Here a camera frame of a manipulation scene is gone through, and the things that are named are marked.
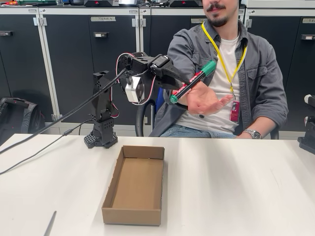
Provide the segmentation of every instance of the gray shirt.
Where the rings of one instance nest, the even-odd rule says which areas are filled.
[[[288,113],[284,92],[282,73],[276,60],[273,47],[259,36],[248,33],[242,22],[238,22],[239,41],[235,57],[239,63],[243,48],[247,45],[244,63],[238,71],[240,83],[240,119],[235,134],[248,128],[258,117],[268,117],[277,127],[286,122]],[[205,22],[205,28],[214,42],[220,47],[221,38],[211,26]],[[174,35],[168,49],[168,56],[188,79],[209,60],[218,61],[217,52],[201,25],[189,30],[183,29]],[[209,86],[214,72],[203,82]],[[169,91],[164,91],[165,103],[159,109],[154,130],[150,137],[159,137],[168,127],[175,123],[184,110],[169,103]]]

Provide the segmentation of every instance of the table surface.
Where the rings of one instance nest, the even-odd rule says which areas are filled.
[[[0,171],[58,137],[7,151]],[[102,222],[122,145],[165,147],[159,227]],[[55,210],[51,236],[313,236],[315,155],[285,140],[119,137],[110,149],[87,149],[82,136],[67,136],[0,176],[0,235],[43,236]]]

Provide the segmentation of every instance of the chair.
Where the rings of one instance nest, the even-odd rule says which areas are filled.
[[[164,103],[163,98],[163,90],[161,88],[158,89],[158,96],[157,100],[149,100],[146,104],[143,106],[139,106],[137,110],[136,115],[136,135],[137,137],[143,137],[143,120],[145,116],[145,111],[149,105],[151,105],[151,131],[154,129],[154,123],[155,123],[155,117],[158,112],[158,110],[161,108],[161,106]],[[273,140],[279,139],[279,130],[278,128],[275,128],[273,131],[270,132],[270,138]]]

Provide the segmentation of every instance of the green marker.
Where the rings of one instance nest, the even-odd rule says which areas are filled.
[[[190,79],[190,84],[184,84],[178,91],[175,92],[173,95],[170,96],[169,100],[171,103],[175,104],[178,100],[192,87],[194,87],[200,80],[205,78],[206,76],[210,75],[212,71],[216,69],[216,63],[213,60],[210,60],[200,72],[198,72],[194,77]]]

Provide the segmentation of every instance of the jeans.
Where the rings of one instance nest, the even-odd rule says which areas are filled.
[[[234,134],[221,133],[217,131],[202,131],[174,124],[169,127],[161,135],[161,137],[234,139],[236,136]]]

